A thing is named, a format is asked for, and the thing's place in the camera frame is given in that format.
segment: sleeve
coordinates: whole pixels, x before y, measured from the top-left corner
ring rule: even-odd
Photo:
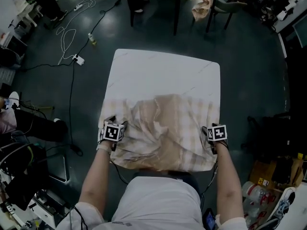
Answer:
[[[82,215],[84,223],[81,225],[81,216],[75,209],[72,209],[71,213],[59,223],[56,230],[92,230],[98,225],[104,223],[104,220],[97,208],[91,204],[79,202],[75,205],[75,207]]]
[[[232,218],[221,225],[220,215],[217,215],[215,218],[215,223],[217,224],[219,230],[248,230],[243,217]]]

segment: wristband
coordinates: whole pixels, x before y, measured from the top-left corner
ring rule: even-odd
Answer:
[[[96,151],[98,151],[99,149],[105,150],[109,155],[111,155],[112,149],[109,146],[98,145]]]

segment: marble tabletop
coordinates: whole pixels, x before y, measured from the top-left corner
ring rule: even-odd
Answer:
[[[164,94],[182,94],[220,106],[219,64],[154,51],[116,50],[105,99],[136,102]]]

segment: power strip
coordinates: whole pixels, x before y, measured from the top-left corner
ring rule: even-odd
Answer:
[[[75,62],[77,62],[80,66],[82,66],[84,64],[84,59],[81,58],[80,56],[78,55],[74,55],[72,60],[74,60]]]

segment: chair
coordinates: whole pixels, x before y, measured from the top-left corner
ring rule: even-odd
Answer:
[[[230,19],[232,17],[233,13],[239,12],[242,8],[244,8],[247,5],[247,3],[243,2],[225,2],[224,0],[213,0],[211,11],[209,15],[209,20],[206,28],[206,33],[209,31],[210,23],[212,20],[212,16],[216,16],[218,13],[228,13],[228,19],[224,26],[224,29],[226,30],[228,27],[228,24],[230,22]]]

